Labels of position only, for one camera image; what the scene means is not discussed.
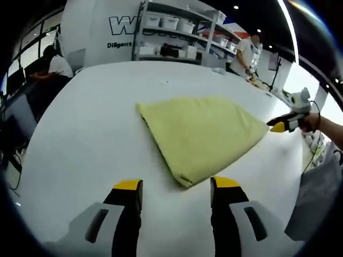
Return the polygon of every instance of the white shirt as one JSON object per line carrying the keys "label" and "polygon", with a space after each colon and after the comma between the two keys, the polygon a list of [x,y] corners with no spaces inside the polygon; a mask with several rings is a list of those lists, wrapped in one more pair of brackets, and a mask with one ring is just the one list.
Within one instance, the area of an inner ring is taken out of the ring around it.
{"label": "white shirt", "polygon": [[[254,51],[252,48],[253,46],[250,38],[242,39],[236,47],[237,50],[242,52],[244,62],[248,67],[251,65],[254,56]],[[245,68],[239,63],[237,56],[235,56],[235,59],[232,61],[230,68],[242,77],[247,76]]]}
{"label": "white shirt", "polygon": [[49,73],[57,73],[68,78],[73,77],[73,71],[69,63],[60,55],[56,55],[51,59]]}

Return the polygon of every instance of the cable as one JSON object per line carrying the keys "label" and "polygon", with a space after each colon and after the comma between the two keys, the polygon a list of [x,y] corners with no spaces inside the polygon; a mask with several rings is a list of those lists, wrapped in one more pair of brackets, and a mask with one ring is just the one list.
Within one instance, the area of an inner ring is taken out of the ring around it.
{"label": "cable", "polygon": [[[318,104],[317,104],[315,101],[310,101],[310,102],[311,102],[311,103],[314,103],[314,104],[316,105],[317,109],[318,109],[318,115],[319,115],[319,117],[318,117],[318,124],[320,124],[320,109],[319,109],[319,106],[318,106]],[[320,132],[319,132],[319,138],[318,138],[316,150],[315,150],[315,152],[313,153],[313,156],[312,156],[311,160],[309,161],[309,164],[307,164],[306,168],[303,170],[302,174],[305,173],[306,169],[309,167],[309,165],[311,164],[311,162],[312,162],[313,159],[315,158],[316,152],[317,152],[318,147],[319,147],[319,142],[320,142],[320,137],[321,137],[321,136],[322,136],[322,132],[320,131]]]}
{"label": "cable", "polygon": [[[19,159],[19,163],[20,163],[20,165],[21,165],[21,159],[20,159],[20,157],[18,156],[17,153],[15,153],[15,155],[16,155],[17,158]],[[19,173],[19,178],[18,178],[18,182],[17,182],[16,188],[12,188],[11,185],[9,184],[9,188],[10,188],[18,197],[20,197],[20,195],[16,192],[16,190],[18,189],[18,186],[19,186],[19,183],[20,183],[20,178],[21,178],[21,172]]]}

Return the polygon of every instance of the white table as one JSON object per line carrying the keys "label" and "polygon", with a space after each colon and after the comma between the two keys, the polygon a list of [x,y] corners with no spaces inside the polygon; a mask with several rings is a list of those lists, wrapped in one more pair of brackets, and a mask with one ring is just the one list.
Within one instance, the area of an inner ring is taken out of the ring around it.
{"label": "white table", "polygon": [[[172,177],[137,102],[177,96],[228,96],[268,121],[289,108],[233,74],[167,62],[128,62],[81,71],[39,122],[21,180],[21,212],[40,241],[57,241],[69,222],[103,201],[123,179],[144,180],[138,256],[214,256],[210,181],[188,190]],[[251,200],[286,227],[299,190],[299,131],[269,132],[218,175],[236,179]]]}

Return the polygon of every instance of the human hand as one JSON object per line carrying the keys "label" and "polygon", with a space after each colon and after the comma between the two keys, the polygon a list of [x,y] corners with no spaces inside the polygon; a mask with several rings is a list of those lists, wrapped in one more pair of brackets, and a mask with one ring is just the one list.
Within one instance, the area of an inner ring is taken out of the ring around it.
{"label": "human hand", "polygon": [[37,73],[33,73],[32,75],[30,75],[30,77],[33,78],[33,79],[37,79],[38,75],[37,75]]}
{"label": "human hand", "polygon": [[251,76],[251,71],[250,71],[250,69],[246,69],[245,72],[246,72],[246,74],[247,74],[248,76]]}
{"label": "human hand", "polygon": [[299,126],[303,132],[308,133],[319,129],[319,114],[311,112],[304,118],[304,121],[305,122]]}

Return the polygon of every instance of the yellow cloth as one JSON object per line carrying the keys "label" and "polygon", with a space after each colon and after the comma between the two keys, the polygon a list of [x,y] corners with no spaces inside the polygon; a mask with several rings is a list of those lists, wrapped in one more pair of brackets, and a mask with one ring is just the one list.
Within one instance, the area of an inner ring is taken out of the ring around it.
{"label": "yellow cloth", "polygon": [[173,176],[185,187],[228,167],[269,129],[230,99],[184,97],[137,107]]}

